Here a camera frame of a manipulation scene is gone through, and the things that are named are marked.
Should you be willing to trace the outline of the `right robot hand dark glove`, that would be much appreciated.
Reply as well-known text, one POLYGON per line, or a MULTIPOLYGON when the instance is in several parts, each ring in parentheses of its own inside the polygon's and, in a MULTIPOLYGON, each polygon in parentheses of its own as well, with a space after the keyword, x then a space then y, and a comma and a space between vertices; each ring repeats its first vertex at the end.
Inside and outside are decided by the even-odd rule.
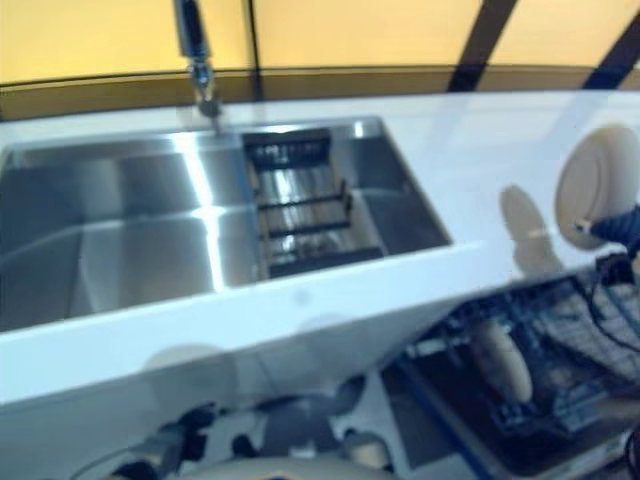
POLYGON ((639 205, 623 214, 597 221, 578 220, 574 228, 599 240, 622 245, 631 259, 639 254, 639 205))

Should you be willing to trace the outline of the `left robot hand dark glove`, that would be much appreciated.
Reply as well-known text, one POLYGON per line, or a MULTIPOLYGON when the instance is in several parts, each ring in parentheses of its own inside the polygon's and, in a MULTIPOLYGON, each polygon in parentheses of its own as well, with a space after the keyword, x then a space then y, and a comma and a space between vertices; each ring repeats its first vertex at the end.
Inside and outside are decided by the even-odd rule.
POLYGON ((183 429, 184 446, 204 447, 207 441, 206 429, 211 427, 217 418, 215 402, 208 402, 185 412, 178 423, 183 429))

